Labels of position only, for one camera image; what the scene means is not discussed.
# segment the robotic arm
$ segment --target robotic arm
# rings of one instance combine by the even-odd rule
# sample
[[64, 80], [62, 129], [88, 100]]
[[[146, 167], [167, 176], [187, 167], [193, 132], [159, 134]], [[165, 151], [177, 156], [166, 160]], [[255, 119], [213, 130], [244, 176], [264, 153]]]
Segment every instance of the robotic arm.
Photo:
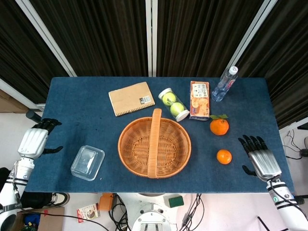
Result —
[[10, 230], [17, 209], [22, 208], [20, 198], [34, 168], [34, 160], [42, 154], [57, 153], [63, 148], [44, 149], [48, 135], [57, 125], [61, 123], [56, 119], [43, 119], [26, 131], [18, 148], [21, 159], [14, 163], [0, 192], [0, 231]]
[[290, 231], [308, 231], [308, 221], [305, 213], [298, 206], [286, 184], [280, 181], [281, 169], [261, 137], [245, 136], [239, 138], [244, 150], [252, 161], [255, 171], [243, 166], [246, 174], [256, 176], [267, 182], [267, 190]]

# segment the table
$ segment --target table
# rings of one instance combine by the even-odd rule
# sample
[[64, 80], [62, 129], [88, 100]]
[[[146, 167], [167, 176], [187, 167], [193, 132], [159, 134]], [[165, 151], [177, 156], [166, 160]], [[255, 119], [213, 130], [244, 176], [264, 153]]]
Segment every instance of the table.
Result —
[[[206, 77], [56, 77], [52, 80], [43, 117], [62, 122], [50, 134], [46, 148], [64, 146], [57, 154], [35, 160], [35, 168], [26, 187], [29, 192], [139, 192], [139, 193], [265, 193], [266, 183], [248, 176], [242, 165], [253, 169], [238, 142], [243, 134], [262, 137], [282, 169], [282, 181], [294, 191], [277, 123], [263, 78], [237, 79], [222, 102], [210, 101], [210, 113], [227, 114], [230, 130], [216, 136], [209, 121], [185, 119], [180, 124], [192, 142], [192, 154], [179, 174], [167, 179], [135, 176], [121, 163], [117, 142], [124, 127], [140, 117], [151, 116], [154, 108], [162, 108], [162, 116], [172, 118], [158, 99], [158, 94], [171, 87], [189, 107], [190, 81], [208, 81], [210, 88], [219, 78]], [[115, 117], [108, 92], [146, 81], [155, 106]], [[106, 156], [94, 181], [74, 177], [70, 167], [83, 145], [105, 151]], [[233, 154], [229, 165], [216, 160], [220, 149]]]

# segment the woven basket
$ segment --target woven basket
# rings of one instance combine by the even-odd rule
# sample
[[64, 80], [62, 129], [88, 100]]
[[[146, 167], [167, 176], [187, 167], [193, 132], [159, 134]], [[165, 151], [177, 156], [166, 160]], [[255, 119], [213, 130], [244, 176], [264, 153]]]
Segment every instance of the woven basket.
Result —
[[179, 173], [191, 155], [191, 140], [185, 129], [171, 119], [136, 119], [120, 135], [118, 151], [124, 166], [132, 173], [149, 178], [167, 178]]

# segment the spiral notebook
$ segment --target spiral notebook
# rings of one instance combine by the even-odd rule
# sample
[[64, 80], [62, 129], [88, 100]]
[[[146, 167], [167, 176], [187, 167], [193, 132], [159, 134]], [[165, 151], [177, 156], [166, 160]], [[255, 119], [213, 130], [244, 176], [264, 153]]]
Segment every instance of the spiral notebook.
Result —
[[109, 98], [116, 116], [121, 116], [155, 105], [153, 96], [146, 82], [110, 91]]

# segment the tennis ball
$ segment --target tennis ball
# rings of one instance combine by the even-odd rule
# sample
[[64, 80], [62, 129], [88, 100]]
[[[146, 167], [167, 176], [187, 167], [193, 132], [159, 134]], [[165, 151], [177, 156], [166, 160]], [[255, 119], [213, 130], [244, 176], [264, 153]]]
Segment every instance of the tennis ball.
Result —
[[175, 94], [168, 92], [163, 96], [164, 105], [171, 106], [177, 100]]
[[184, 110], [185, 110], [184, 105], [179, 102], [172, 104], [172, 106], [170, 107], [171, 114], [174, 117], [177, 117], [178, 114], [180, 114]]

